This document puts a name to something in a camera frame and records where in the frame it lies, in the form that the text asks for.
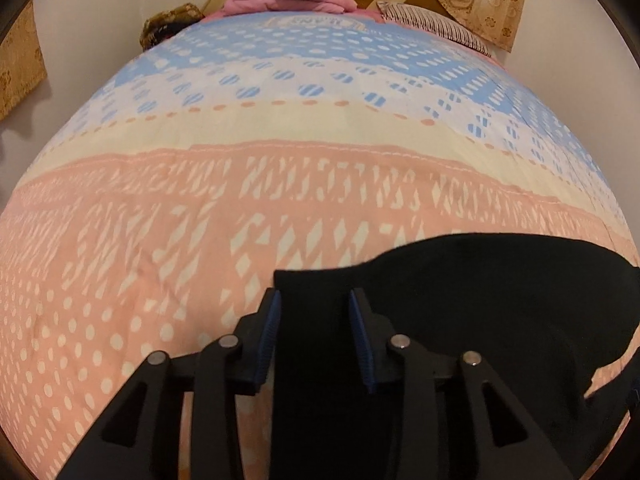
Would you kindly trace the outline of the black pants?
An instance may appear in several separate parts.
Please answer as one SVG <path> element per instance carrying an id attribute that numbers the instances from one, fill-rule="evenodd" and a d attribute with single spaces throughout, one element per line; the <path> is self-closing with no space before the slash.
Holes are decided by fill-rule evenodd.
<path id="1" fill-rule="evenodd" d="M 349 315 L 371 310 L 429 352 L 479 353 L 574 478 L 612 452 L 639 381 L 639 270 L 601 246 L 518 234 L 447 235 L 336 270 L 273 275 L 273 479 L 387 479 L 399 401 L 362 381 Z"/>

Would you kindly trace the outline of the pink blue dotted bedspread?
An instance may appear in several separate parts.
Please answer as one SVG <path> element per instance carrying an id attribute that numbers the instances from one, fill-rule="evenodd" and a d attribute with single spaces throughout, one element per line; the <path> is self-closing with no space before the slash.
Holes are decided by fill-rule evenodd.
<path id="1" fill-rule="evenodd" d="M 1 215 L 1 426 L 54 478 L 153 350 L 200 350 L 274 270 L 454 233 L 638 249 L 592 157 L 491 58 L 357 15 L 204 21 L 124 66 Z"/>

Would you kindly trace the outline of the beige side curtain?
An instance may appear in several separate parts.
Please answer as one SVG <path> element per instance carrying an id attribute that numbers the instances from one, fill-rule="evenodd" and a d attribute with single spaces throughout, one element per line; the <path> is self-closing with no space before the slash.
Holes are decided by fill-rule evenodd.
<path id="1" fill-rule="evenodd" d="M 33 1 L 27 3 L 2 40 L 0 62 L 0 118 L 6 119 L 48 76 Z"/>

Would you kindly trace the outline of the striped pillow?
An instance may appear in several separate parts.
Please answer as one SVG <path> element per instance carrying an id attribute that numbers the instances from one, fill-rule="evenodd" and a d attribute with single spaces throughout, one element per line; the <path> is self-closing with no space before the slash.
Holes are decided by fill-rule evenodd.
<path id="1" fill-rule="evenodd" d="M 411 4 L 378 1 L 376 5 L 386 22 L 429 32 L 491 57 L 491 50 L 482 38 L 451 18 Z"/>

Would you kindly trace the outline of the pink folded blanket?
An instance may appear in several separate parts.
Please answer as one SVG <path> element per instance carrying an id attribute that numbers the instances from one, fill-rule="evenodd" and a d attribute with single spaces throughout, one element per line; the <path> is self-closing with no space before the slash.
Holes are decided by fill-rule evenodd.
<path id="1" fill-rule="evenodd" d="M 221 12 L 224 15 L 290 11 L 344 14 L 357 9 L 355 0 L 227 0 Z"/>

